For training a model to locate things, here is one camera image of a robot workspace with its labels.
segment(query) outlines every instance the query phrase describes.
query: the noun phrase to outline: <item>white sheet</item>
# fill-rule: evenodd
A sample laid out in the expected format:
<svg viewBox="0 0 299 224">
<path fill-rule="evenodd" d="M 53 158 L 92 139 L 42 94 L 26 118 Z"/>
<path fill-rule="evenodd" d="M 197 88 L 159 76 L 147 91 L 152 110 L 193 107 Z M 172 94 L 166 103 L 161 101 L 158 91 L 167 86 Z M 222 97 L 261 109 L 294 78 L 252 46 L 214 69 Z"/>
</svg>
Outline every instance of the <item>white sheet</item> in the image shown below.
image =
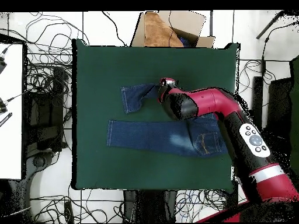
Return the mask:
<svg viewBox="0 0 299 224">
<path fill-rule="evenodd" d="M 0 53 L 7 47 L 0 43 Z M 0 74 L 0 98 L 8 100 L 22 93 L 22 45 L 10 46 L 5 55 L 7 66 Z M 0 115 L 0 179 L 21 179 L 22 155 L 22 96 L 7 105 L 8 111 Z"/>
</svg>

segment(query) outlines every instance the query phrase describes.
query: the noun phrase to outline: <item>white floor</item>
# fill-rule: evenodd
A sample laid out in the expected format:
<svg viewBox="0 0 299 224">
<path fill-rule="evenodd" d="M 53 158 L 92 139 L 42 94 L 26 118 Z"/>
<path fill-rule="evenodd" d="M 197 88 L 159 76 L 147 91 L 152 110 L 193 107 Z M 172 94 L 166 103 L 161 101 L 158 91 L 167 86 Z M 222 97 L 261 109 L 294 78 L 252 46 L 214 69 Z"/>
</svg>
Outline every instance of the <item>white floor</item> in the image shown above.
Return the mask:
<svg viewBox="0 0 299 224">
<path fill-rule="evenodd" d="M 260 60 L 262 57 L 263 46 L 265 38 L 274 27 L 284 26 L 293 22 L 292 18 L 280 19 L 275 23 L 259 40 L 256 36 L 263 30 L 263 28 L 270 22 L 274 15 L 279 10 L 214 10 L 213 14 L 213 35 L 215 38 L 214 47 L 224 48 L 230 42 L 241 43 L 240 52 L 240 65 L 239 71 L 241 72 L 245 64 L 249 60 Z M 206 16 L 207 20 L 204 24 L 201 36 L 209 36 L 210 33 L 210 11 L 195 10 L 197 13 L 201 13 Z M 122 46 L 121 41 L 116 37 L 116 29 L 114 24 L 105 17 L 101 12 L 43 12 L 44 15 L 54 15 L 57 17 L 44 17 L 48 19 L 63 18 L 64 20 L 72 23 L 77 28 L 84 31 L 89 39 L 89 44 L 92 46 L 99 45 L 113 45 Z M 130 45 L 131 39 L 134 34 L 135 26 L 138 20 L 139 12 L 109 12 L 110 17 L 117 25 L 119 37 L 128 45 Z M 9 29 L 19 32 L 26 37 L 26 25 L 32 20 L 35 20 L 30 13 L 11 13 L 9 15 Z M 70 32 L 70 29 L 63 24 L 49 26 L 44 34 L 40 37 L 43 29 L 47 24 L 54 23 L 53 21 L 43 20 L 31 26 L 28 29 L 27 39 L 30 41 L 37 41 L 40 44 L 50 45 L 53 37 L 58 33 L 64 33 L 71 38 L 79 37 L 82 39 L 82 33 L 78 33 L 75 29 Z M 7 17 L 6 15 L 0 15 L 0 28 L 7 29 Z M 0 33 L 7 34 L 7 31 L 0 30 Z M 17 34 L 9 32 L 10 36 L 18 37 Z M 65 36 L 57 36 L 53 41 L 53 46 L 61 47 L 67 43 L 68 39 Z M 275 74 L 276 79 L 286 78 L 290 76 L 290 68 L 288 61 L 299 55 L 299 34 L 298 26 L 291 26 L 284 29 L 275 30 L 267 43 L 265 50 L 265 59 L 272 60 L 267 61 L 267 69 Z M 38 49 L 33 45 L 29 45 L 29 48 L 33 53 L 37 53 Z M 248 78 L 245 73 L 240 76 L 240 82 L 244 85 L 252 83 L 252 78 L 258 76 L 260 73 L 248 71 Z M 251 108 L 251 90 L 248 88 L 241 96 L 247 101 L 249 108 Z M 264 104 L 267 103 L 267 91 L 264 93 Z M 67 106 L 71 106 L 71 99 L 69 98 Z M 263 122 L 266 121 L 267 107 L 263 109 Z M 71 120 L 66 124 L 66 128 L 71 128 Z M 69 146 L 72 144 L 71 131 L 66 130 L 65 136 Z M 69 149 L 64 149 L 60 153 L 59 161 L 45 169 L 43 172 L 39 172 L 35 175 L 32 188 L 31 198 L 49 197 L 53 199 L 53 195 L 57 195 L 56 199 L 59 199 L 59 195 L 68 195 L 68 187 L 71 181 L 71 165 L 72 155 Z M 70 189 L 69 194 L 73 200 L 77 200 L 80 204 L 82 193 L 82 205 L 86 207 L 86 200 L 89 197 L 90 190 L 74 191 Z M 120 190 L 92 190 L 89 197 L 88 208 L 90 211 L 94 209 L 102 209 L 107 213 L 108 219 L 114 216 L 113 207 L 119 206 L 119 202 L 123 200 L 123 192 Z M 37 214 L 42 207 L 47 205 L 49 201 L 32 201 L 32 213 Z M 80 214 L 80 208 L 73 205 L 74 215 Z M 204 208 L 198 214 L 196 219 L 201 219 L 207 215 L 213 214 L 214 210 Z M 100 212 L 93 213 L 95 218 L 99 222 L 104 221 L 105 217 Z M 42 215 L 40 219 L 48 219 L 47 215 Z M 178 222 L 187 221 L 181 219 L 182 216 L 178 216 Z M 89 216 L 82 221 L 82 223 L 94 223 L 95 221 Z M 111 222 L 121 222 L 121 218 L 115 217 Z"/>
</svg>

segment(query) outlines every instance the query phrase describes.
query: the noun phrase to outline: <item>green mat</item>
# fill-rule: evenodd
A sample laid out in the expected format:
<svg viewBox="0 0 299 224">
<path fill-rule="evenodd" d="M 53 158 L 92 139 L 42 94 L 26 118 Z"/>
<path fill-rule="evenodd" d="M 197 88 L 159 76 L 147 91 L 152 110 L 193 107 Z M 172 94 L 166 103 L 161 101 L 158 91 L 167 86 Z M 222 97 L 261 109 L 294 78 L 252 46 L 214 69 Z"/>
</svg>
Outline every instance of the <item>green mat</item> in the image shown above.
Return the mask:
<svg viewBox="0 0 299 224">
<path fill-rule="evenodd" d="M 140 111 L 125 114 L 121 86 L 170 77 L 185 90 L 216 86 L 233 92 L 238 44 L 225 49 L 88 47 L 73 40 L 72 45 L 73 81 L 77 81 L 73 188 L 232 191 L 229 155 L 193 158 L 115 148 L 106 146 L 106 138 L 109 120 L 171 121 L 155 99 L 147 99 Z"/>
</svg>

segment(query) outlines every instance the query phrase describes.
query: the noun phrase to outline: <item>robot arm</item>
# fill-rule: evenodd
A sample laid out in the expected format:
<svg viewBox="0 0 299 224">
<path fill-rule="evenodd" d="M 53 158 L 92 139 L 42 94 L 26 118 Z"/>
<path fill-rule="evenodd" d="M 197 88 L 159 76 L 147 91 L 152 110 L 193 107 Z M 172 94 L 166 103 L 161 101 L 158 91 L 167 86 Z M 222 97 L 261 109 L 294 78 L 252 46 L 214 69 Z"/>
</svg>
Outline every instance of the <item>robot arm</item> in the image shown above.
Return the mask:
<svg viewBox="0 0 299 224">
<path fill-rule="evenodd" d="M 235 166 L 235 175 L 249 202 L 299 199 L 299 193 L 276 162 L 258 129 L 228 92 L 219 88 L 185 92 L 177 87 L 177 81 L 163 78 L 158 101 L 176 120 L 208 113 L 217 115 L 221 134 Z"/>
</svg>

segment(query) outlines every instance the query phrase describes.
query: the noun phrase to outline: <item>jeans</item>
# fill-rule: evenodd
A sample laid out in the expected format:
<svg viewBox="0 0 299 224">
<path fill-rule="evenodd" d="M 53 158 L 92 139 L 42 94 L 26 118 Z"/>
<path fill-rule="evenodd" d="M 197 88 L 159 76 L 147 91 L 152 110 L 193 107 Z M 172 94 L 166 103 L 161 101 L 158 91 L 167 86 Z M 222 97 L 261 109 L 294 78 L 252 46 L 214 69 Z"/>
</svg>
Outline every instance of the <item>jeans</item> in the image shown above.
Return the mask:
<svg viewBox="0 0 299 224">
<path fill-rule="evenodd" d="M 122 87 L 121 94 L 124 111 L 128 114 L 138 111 L 144 99 L 157 98 L 158 87 L 154 84 Z M 170 122 L 110 120 L 107 146 L 194 157 L 227 153 L 214 114 Z"/>
</svg>

